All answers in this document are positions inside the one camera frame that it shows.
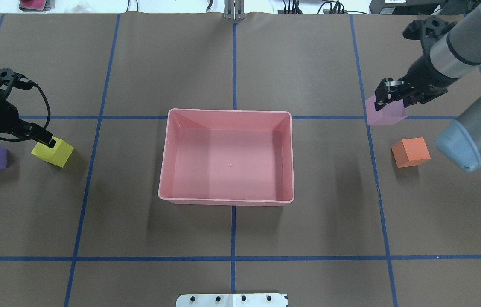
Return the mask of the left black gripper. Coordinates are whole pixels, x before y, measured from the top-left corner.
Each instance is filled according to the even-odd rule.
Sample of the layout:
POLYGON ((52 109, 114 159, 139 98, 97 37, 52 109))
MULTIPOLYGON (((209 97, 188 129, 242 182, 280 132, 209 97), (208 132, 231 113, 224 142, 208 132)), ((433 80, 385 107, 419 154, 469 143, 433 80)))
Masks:
POLYGON ((54 148, 56 145, 53 134, 46 128, 21 120, 14 105, 8 101, 0 101, 0 140, 26 141, 31 139, 48 148, 54 148))

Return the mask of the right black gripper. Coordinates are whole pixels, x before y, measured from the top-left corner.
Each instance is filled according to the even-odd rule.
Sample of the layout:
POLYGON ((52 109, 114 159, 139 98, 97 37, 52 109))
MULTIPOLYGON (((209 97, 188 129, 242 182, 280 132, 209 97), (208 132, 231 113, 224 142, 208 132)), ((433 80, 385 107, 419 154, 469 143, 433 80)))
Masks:
POLYGON ((383 78, 375 89, 375 111, 403 100, 404 105, 425 104, 448 92, 448 78, 438 72, 428 56, 422 55, 398 81, 383 78))

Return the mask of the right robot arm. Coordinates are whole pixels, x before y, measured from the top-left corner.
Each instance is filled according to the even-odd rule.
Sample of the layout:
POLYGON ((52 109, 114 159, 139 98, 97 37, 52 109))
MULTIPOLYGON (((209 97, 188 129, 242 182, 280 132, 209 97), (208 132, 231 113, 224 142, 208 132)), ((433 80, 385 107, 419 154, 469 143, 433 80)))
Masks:
MULTIPOLYGON (((430 102, 481 65, 481 0, 459 23, 436 16, 414 20, 403 37, 420 41, 423 55, 402 78, 381 80, 370 99, 375 111, 395 101, 402 101, 404 107, 430 102)), ((452 120, 435 146, 464 171, 481 169, 481 96, 452 120)))

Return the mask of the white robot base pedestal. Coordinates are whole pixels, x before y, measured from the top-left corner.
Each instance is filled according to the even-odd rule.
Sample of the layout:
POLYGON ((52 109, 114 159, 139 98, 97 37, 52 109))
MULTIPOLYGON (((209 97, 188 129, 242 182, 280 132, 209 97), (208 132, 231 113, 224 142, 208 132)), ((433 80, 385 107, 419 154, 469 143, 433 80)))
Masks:
POLYGON ((287 294, 223 293, 180 295, 176 307, 288 307, 287 294))

